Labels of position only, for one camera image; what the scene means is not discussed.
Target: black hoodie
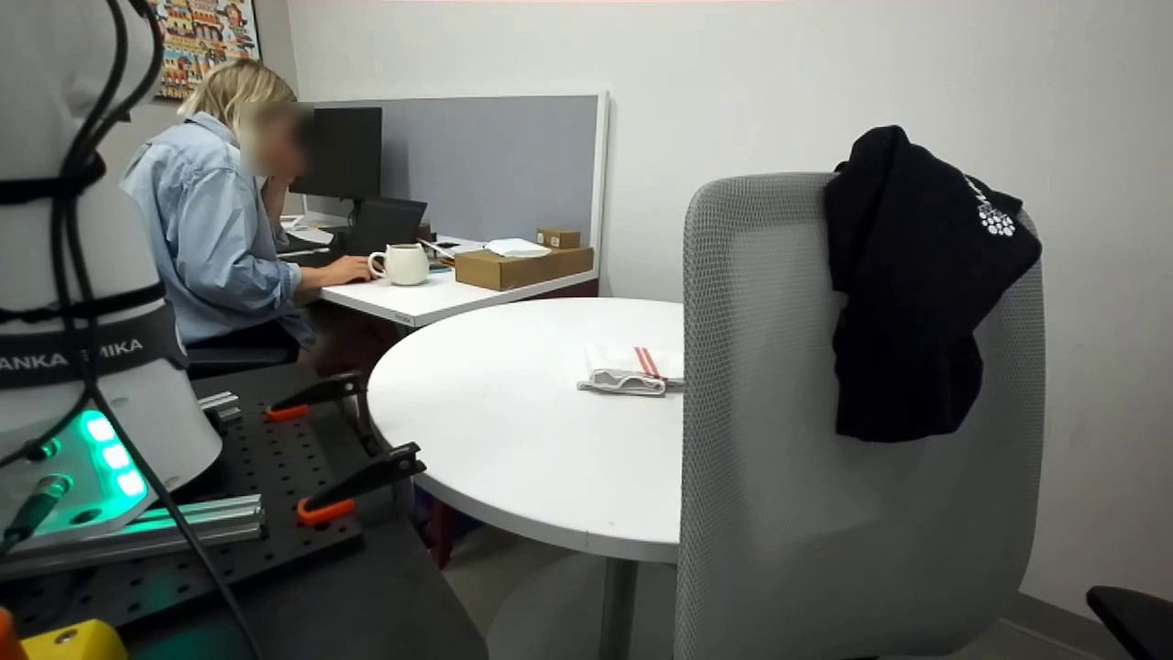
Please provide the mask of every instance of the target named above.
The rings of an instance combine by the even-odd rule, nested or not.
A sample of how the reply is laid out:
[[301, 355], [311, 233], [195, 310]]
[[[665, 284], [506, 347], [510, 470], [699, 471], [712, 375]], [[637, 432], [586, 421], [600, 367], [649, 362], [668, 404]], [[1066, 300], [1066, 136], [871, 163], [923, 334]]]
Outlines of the black hoodie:
[[982, 387], [976, 327], [1038, 259], [1023, 200], [901, 128], [873, 128], [824, 186], [844, 436], [955, 432]]

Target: gray partition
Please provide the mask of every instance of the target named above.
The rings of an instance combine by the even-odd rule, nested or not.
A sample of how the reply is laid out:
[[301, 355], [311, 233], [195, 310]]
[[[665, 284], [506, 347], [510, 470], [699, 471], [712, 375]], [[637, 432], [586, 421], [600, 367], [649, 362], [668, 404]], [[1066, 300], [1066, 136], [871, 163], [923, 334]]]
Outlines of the gray partition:
[[462, 237], [577, 226], [598, 245], [607, 94], [385, 97], [385, 194]]

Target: white wall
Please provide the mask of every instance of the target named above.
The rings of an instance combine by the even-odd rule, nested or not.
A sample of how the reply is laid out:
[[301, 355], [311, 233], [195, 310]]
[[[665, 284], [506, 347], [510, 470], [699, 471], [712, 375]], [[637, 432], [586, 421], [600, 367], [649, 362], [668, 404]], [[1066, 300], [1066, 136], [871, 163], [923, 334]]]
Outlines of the white wall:
[[614, 90], [614, 293], [682, 293], [731, 171], [831, 167], [901, 118], [1044, 233], [1050, 471], [1028, 589], [1173, 593], [1170, 0], [289, 0], [301, 86]]

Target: computer monitor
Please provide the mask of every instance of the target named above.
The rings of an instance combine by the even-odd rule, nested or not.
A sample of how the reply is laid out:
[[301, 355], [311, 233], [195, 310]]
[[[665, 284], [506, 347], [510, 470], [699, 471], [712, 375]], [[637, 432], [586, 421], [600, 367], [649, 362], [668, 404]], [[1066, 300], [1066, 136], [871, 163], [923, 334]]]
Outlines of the computer monitor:
[[382, 194], [382, 109], [379, 106], [310, 106], [294, 146], [304, 171], [301, 194], [379, 199]]

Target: black cable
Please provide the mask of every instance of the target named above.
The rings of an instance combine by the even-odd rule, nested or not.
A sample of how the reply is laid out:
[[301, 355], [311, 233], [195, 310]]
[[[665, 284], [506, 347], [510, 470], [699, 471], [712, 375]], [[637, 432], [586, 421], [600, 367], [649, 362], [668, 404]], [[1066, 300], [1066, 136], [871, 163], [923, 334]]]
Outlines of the black cable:
[[[117, 0], [107, 0], [109, 7], [109, 17], [113, 17], [113, 30], [117, 30], [117, 42], [113, 42], [113, 65], [109, 65], [109, 76], [92, 106], [92, 113], [86, 118], [82, 130], [75, 136], [71, 144], [71, 152], [62, 160], [62, 171], [59, 180], [75, 180], [90, 167], [90, 160], [98, 152], [98, 144], [104, 136], [120, 122], [130, 118], [130, 109], [156, 86], [159, 79], [159, 69], [162, 69], [162, 30], [156, 20], [156, 15], [136, 4], [136, 9], [143, 15], [143, 20], [151, 26], [151, 65], [147, 65], [147, 76], [130, 90], [130, 97], [120, 97], [113, 109], [113, 94], [117, 94], [117, 84], [124, 76], [124, 58], [130, 58], [130, 30], [124, 30], [124, 17], [117, 9]], [[79, 331], [79, 309], [75, 309], [75, 298], [71, 298], [71, 273], [67, 273], [67, 257], [75, 259], [75, 273], [79, 273], [79, 290], [82, 290], [82, 300], [86, 300], [86, 331]], [[143, 471], [143, 480], [151, 483], [151, 492], [159, 493], [159, 501], [170, 510], [170, 518], [176, 520], [184, 541], [191, 545], [191, 553], [197, 557], [197, 563], [211, 570], [213, 587], [219, 589], [233, 620], [240, 622], [245, 645], [249, 645], [249, 657], [264, 657], [260, 651], [260, 640], [255, 636], [245, 614], [244, 614], [244, 606], [236, 602], [233, 587], [219, 580], [213, 557], [206, 553], [206, 545], [191, 535], [191, 525], [184, 518], [184, 510], [176, 505], [173, 492], [162, 483], [162, 475], [151, 470], [151, 463], [141, 453], [141, 446], [134, 442], [134, 436], [124, 432], [120, 419], [113, 414], [107, 391], [98, 387], [98, 309], [97, 309], [97, 290], [92, 290], [92, 273], [90, 273], [90, 262], [86, 262], [86, 250], [82, 250], [82, 233], [79, 233], [79, 189], [67, 189], [67, 194], [57, 194], [51, 199], [51, 273], [57, 273], [57, 298], [59, 298], [59, 310], [62, 310], [62, 334], [67, 334], [67, 358], [79, 367], [82, 362], [82, 395], [79, 404], [71, 406], [71, 414], [62, 414], [47, 432], [41, 432], [41, 441], [26, 442], [21, 450], [9, 453], [0, 465], [13, 465], [15, 458], [31, 458], [34, 450], [41, 450], [57, 432], [62, 432], [71, 426], [71, 419], [97, 404], [109, 427], [117, 432], [117, 441], [124, 442], [130, 458], [136, 463], [136, 470]], [[5, 537], [0, 537], [0, 557], [18, 541], [26, 537], [41, 520], [34, 520], [34, 512], [15, 520]]]

